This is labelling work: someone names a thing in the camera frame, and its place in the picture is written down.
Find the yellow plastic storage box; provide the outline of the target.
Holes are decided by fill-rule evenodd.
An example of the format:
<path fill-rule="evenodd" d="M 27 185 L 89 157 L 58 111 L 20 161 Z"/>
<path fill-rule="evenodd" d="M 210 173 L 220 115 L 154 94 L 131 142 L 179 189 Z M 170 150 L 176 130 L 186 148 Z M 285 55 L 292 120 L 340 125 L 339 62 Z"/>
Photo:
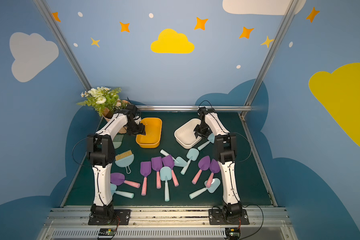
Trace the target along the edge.
<path fill-rule="evenodd" d="M 157 148 L 161 140 L 162 120 L 160 118 L 144 118 L 145 135 L 137 135 L 136 143 L 143 149 Z"/>

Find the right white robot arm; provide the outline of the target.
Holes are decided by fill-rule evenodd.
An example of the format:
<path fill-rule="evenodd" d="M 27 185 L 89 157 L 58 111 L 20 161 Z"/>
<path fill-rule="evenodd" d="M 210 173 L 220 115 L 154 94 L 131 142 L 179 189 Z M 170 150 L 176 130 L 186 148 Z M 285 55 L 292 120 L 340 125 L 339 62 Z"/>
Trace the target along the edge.
<path fill-rule="evenodd" d="M 215 137 L 215 160 L 223 181 L 223 216 L 227 222 L 235 221 L 243 214 L 235 175 L 237 136 L 224 127 L 214 108 L 199 107 L 198 116 L 201 123 L 195 127 L 195 135 L 206 138 L 213 134 Z"/>

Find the white plastic storage box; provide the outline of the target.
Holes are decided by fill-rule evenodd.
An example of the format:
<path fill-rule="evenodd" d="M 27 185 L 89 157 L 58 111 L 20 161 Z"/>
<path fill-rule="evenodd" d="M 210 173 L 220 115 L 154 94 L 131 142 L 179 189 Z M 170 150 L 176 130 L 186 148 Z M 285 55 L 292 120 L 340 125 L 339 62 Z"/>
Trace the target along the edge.
<path fill-rule="evenodd" d="M 185 149 L 191 149 L 197 143 L 202 140 L 202 137 L 195 135 L 195 127 L 201 124 L 200 119 L 191 119 L 181 127 L 179 127 L 175 132 L 174 136 L 176 141 Z"/>

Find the purple pointed shovel pink handle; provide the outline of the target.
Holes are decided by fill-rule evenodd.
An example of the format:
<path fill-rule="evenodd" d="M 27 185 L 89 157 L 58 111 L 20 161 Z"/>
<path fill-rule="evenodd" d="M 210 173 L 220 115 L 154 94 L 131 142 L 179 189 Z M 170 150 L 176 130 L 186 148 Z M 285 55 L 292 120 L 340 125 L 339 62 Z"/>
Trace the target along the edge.
<path fill-rule="evenodd" d="M 125 175 L 122 173 L 111 173 L 110 182 L 116 186 L 126 184 L 137 189 L 140 188 L 140 183 L 126 180 Z"/>

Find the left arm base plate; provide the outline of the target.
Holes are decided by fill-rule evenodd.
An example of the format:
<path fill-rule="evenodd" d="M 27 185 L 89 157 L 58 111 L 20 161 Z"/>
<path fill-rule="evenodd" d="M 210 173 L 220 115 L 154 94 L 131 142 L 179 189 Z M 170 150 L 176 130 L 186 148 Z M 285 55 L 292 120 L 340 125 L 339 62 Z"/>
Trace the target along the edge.
<path fill-rule="evenodd" d="M 100 208 L 90 213 L 88 225 L 90 226 L 110 226 L 128 225 L 131 210 L 104 210 Z"/>

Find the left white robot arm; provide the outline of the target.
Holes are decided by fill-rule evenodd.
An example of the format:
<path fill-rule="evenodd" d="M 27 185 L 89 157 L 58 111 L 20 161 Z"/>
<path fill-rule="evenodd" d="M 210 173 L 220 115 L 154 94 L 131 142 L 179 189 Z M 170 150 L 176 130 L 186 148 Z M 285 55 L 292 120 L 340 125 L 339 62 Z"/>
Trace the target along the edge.
<path fill-rule="evenodd" d="M 109 225 L 116 218 L 110 186 L 111 167 L 116 157 L 113 139 L 124 127 L 130 135 L 144 135 L 145 126 L 140 121 L 140 110 L 128 104 L 125 109 L 116 110 L 102 129 L 87 137 L 87 156 L 94 173 L 95 187 L 89 225 Z"/>

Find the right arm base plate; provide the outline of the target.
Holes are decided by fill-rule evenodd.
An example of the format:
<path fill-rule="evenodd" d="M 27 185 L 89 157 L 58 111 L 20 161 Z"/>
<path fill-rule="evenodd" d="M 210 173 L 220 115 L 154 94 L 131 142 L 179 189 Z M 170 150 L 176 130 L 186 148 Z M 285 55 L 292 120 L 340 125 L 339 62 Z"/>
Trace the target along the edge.
<path fill-rule="evenodd" d="M 239 218 L 228 218 L 224 217 L 223 211 L 221 209 L 212 208 L 208 210 L 209 222 L 210 225 L 249 225 L 250 220 L 247 214 L 247 211 L 243 209 L 242 216 Z"/>

